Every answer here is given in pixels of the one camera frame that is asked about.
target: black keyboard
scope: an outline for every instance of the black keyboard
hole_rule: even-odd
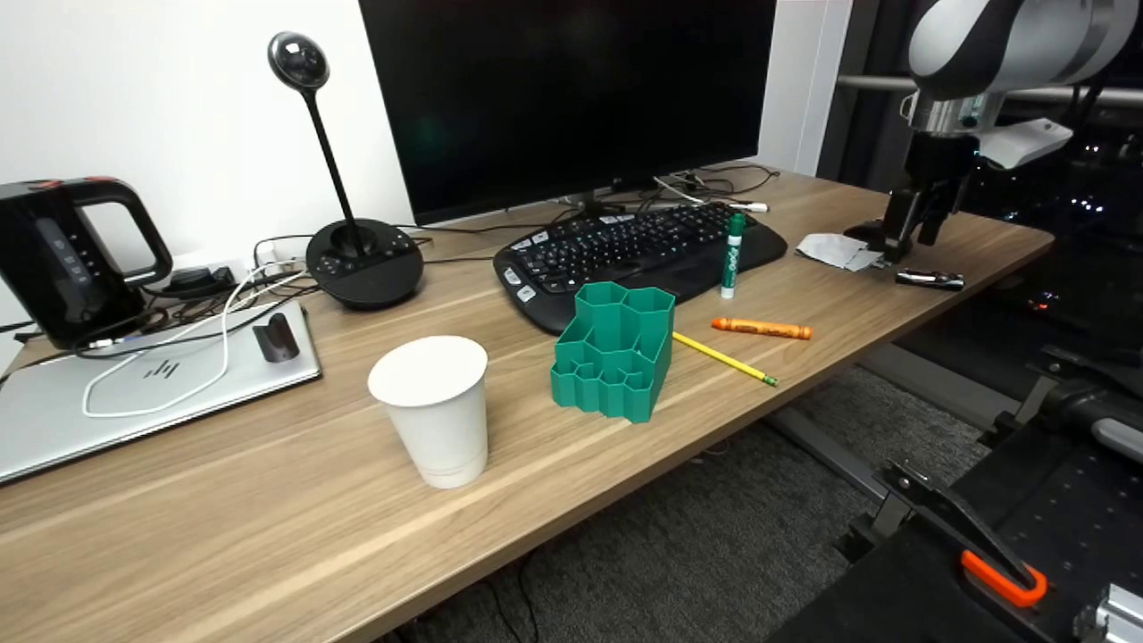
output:
[[[544,332],[565,332],[583,282],[662,287],[690,300],[721,282],[731,206],[580,213],[506,243],[493,266],[506,300]],[[738,266],[787,252],[787,238],[747,219]]]

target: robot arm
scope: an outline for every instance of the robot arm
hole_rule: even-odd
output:
[[[903,102],[914,132],[906,186],[894,190],[875,245],[900,259],[961,202],[980,158],[1016,168],[1068,144],[1037,118],[997,128],[1003,91],[1083,81],[1107,66],[1139,18],[1139,0],[937,0],[906,47],[919,91]]]

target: green block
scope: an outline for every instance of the green block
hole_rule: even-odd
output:
[[[670,293],[587,282],[552,350],[551,395],[562,406],[649,420],[670,364],[670,327]]]

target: wall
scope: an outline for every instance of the wall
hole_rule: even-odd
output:
[[[846,14],[778,0],[760,161],[813,176]],[[357,0],[3,0],[0,182],[122,176],[199,259],[340,219],[304,101],[263,59],[283,28],[332,65],[318,102],[354,212],[410,221]]]

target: wooden desk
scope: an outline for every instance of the wooden desk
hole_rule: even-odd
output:
[[[760,197],[789,245],[884,202],[796,176]],[[509,234],[437,238],[441,252],[488,252]],[[958,266],[976,293],[1046,245],[1043,232],[958,213],[912,263]],[[674,327],[768,369],[783,389],[674,346],[646,424],[551,402],[552,340],[506,306],[488,263],[433,263],[416,300],[378,315],[312,296],[320,381],[0,489],[0,640],[384,632],[966,293],[789,252],[741,276],[735,315],[813,326],[809,344],[712,332],[713,293],[674,312]],[[425,332],[462,332],[493,352],[488,468],[458,493],[415,476],[364,389],[378,352]]]

